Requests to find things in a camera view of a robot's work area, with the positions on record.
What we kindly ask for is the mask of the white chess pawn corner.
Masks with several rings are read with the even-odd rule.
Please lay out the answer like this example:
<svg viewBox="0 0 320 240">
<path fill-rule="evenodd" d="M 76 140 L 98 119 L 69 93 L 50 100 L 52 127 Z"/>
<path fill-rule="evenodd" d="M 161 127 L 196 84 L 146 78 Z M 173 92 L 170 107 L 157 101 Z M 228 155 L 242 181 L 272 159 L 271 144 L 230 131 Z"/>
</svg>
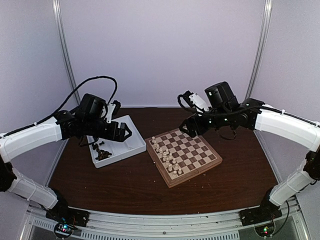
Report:
<svg viewBox="0 0 320 240">
<path fill-rule="evenodd" d="M 173 177 L 176 178 L 177 176 L 178 176 L 177 171 L 174 170 L 174 171 L 173 171 Z"/>
</svg>

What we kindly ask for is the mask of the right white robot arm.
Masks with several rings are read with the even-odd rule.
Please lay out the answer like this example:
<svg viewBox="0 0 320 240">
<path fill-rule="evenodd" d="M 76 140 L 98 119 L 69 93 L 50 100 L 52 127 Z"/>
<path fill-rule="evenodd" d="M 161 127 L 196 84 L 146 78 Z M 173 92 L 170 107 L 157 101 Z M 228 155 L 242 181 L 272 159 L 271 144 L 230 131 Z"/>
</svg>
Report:
<svg viewBox="0 0 320 240">
<path fill-rule="evenodd" d="M 285 201 L 308 185 L 320 180 L 320 124 L 276 109 L 263 101 L 247 98 L 239 103 L 226 81 L 205 89 L 206 103 L 189 90 L 178 95 L 177 102 L 192 113 L 179 126 L 190 137 L 203 135 L 209 129 L 218 131 L 229 126 L 275 134 L 306 147 L 309 151 L 297 170 L 286 180 L 267 191 L 256 210 L 259 220 L 268 220 Z"/>
</svg>

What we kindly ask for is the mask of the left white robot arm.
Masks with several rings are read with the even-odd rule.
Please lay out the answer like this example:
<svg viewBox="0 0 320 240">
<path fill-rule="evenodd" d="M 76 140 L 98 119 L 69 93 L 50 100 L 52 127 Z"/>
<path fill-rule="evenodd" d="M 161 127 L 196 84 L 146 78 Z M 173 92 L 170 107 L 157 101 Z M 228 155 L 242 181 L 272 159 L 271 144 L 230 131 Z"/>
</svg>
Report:
<svg viewBox="0 0 320 240">
<path fill-rule="evenodd" d="M 22 130 L 5 133 L 0 137 L 0 190 L 11 192 L 28 201 L 33 201 L 48 210 L 61 222 L 72 218 L 72 211 L 63 197 L 49 187 L 45 187 L 21 174 L 11 161 L 15 157 L 42 145 L 92 136 L 124 142 L 132 135 L 126 123 L 116 122 L 112 117 L 121 104 L 117 100 L 107 103 L 104 99 L 86 93 L 79 106 L 74 109 L 58 110 L 44 121 L 34 123 Z"/>
</svg>

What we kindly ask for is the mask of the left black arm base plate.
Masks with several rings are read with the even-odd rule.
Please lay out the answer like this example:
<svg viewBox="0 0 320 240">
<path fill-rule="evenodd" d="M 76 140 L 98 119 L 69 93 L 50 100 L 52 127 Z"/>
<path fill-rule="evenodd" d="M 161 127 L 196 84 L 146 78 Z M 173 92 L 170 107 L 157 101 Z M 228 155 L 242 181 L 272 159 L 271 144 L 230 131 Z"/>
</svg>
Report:
<svg viewBox="0 0 320 240">
<path fill-rule="evenodd" d="M 73 227 L 86 227 L 90 216 L 90 213 L 86 210 L 70 208 L 61 204 L 57 204 L 52 209 L 46 209 L 45 211 L 46 218 Z"/>
</svg>

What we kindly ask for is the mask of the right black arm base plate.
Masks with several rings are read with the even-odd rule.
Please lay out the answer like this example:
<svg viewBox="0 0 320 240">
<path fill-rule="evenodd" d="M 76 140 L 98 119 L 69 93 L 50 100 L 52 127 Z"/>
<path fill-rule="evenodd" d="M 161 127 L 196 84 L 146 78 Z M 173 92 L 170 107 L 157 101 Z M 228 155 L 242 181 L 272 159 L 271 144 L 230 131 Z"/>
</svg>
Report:
<svg viewBox="0 0 320 240">
<path fill-rule="evenodd" d="M 258 206 L 239 211 L 239 217 L 243 226 L 260 224 L 281 217 L 283 214 L 278 208 Z"/>
</svg>

